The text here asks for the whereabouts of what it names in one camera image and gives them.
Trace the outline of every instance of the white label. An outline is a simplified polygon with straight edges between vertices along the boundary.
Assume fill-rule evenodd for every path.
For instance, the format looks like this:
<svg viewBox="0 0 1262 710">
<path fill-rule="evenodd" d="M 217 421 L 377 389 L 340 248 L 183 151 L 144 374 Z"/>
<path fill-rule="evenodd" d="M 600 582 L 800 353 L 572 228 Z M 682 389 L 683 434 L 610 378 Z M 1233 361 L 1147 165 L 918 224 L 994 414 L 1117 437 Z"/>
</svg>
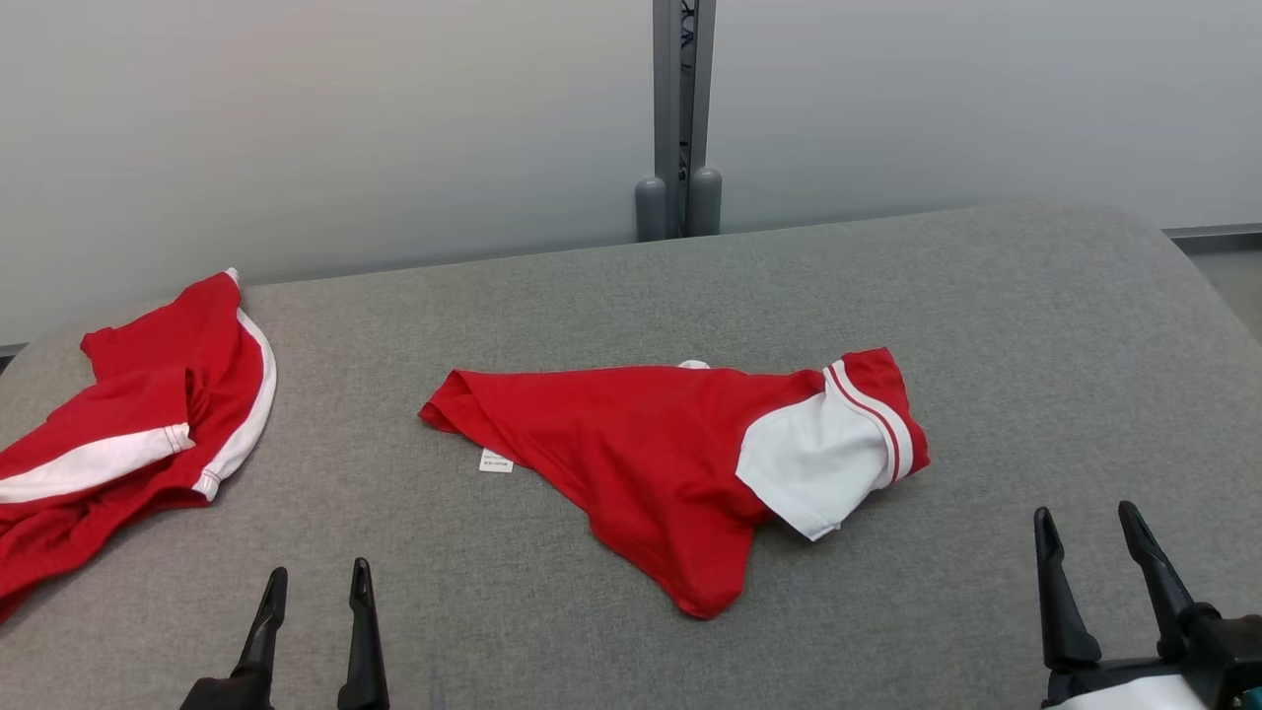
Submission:
<svg viewBox="0 0 1262 710">
<path fill-rule="evenodd" d="M 490 449 L 483 449 L 482 463 L 478 464 L 477 470 L 487 473 L 493 473 L 493 472 L 509 473 L 512 470 L 512 462 L 509 462 L 507 459 L 500 457 L 498 454 L 491 451 Z"/>
</svg>

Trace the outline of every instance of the gray cushion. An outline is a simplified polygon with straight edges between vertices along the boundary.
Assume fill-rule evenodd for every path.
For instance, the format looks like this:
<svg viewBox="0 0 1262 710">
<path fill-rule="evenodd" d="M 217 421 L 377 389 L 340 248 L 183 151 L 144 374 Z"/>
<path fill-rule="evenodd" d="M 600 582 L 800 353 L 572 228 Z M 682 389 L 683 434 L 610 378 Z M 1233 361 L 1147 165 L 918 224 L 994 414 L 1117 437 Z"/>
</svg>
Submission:
<svg viewBox="0 0 1262 710">
<path fill-rule="evenodd" d="M 85 330 L 149 306 L 24 349 L 0 377 L 0 445 L 91 382 Z M 1036 707 L 1044 504 L 1107 655 L 1156 641 L 1122 498 L 1195 597 L 1262 612 L 1262 348 L 1169 240 L 1112 209 L 266 285 L 246 309 L 280 376 L 252 460 L 213 507 L 133 527 L 0 627 L 0 706 L 177 707 L 231 670 L 286 565 L 273 700 L 331 707 L 357 555 L 396 707 Z M 476 446 L 416 420 L 452 368 L 787 372 L 882 344 L 933 465 L 815 545 L 767 526 L 713 622 L 680 614 L 544 480 L 478 473 Z"/>
</svg>

